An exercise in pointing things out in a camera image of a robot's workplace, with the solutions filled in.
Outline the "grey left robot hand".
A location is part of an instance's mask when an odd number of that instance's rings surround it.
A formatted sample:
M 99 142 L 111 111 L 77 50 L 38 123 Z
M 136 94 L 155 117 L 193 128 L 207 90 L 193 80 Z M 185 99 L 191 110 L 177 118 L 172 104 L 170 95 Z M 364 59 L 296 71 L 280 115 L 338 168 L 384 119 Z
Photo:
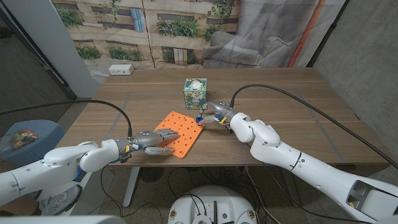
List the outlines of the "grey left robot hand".
M 157 129 L 154 131 L 141 131 L 131 137 L 129 142 L 136 150 L 143 150 L 150 156 L 166 156 L 174 151 L 173 147 L 160 147 L 160 144 L 180 135 L 171 129 Z

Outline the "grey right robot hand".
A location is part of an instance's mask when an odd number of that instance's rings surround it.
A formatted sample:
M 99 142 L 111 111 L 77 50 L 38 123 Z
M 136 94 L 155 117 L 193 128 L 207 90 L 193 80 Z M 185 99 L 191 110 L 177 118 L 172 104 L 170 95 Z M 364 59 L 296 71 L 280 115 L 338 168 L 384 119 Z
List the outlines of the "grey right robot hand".
M 202 114 L 206 110 L 208 110 L 211 115 L 203 118 Z M 195 122 L 200 126 L 215 121 L 222 125 L 227 125 L 237 113 L 238 112 L 234 110 L 228 103 L 207 102 L 200 108 L 199 115 L 195 118 Z

